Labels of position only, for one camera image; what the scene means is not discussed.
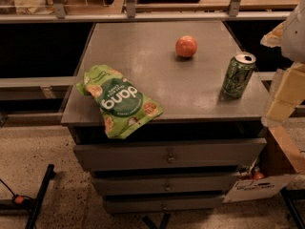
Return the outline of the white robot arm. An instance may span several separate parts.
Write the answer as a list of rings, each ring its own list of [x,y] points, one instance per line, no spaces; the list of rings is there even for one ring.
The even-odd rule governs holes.
[[[285,71],[277,70],[270,96],[261,117],[265,127],[282,125],[305,100],[305,0],[302,0],[287,19],[265,34],[260,44],[279,47],[283,57],[293,65]]]

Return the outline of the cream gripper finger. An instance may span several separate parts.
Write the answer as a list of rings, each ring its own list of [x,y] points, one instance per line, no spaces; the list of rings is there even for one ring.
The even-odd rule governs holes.
[[[305,64],[295,62],[278,69],[272,80],[261,123],[268,128],[282,125],[305,100]]]
[[[269,48],[280,47],[284,26],[284,22],[278,24],[274,29],[261,38],[260,44]]]

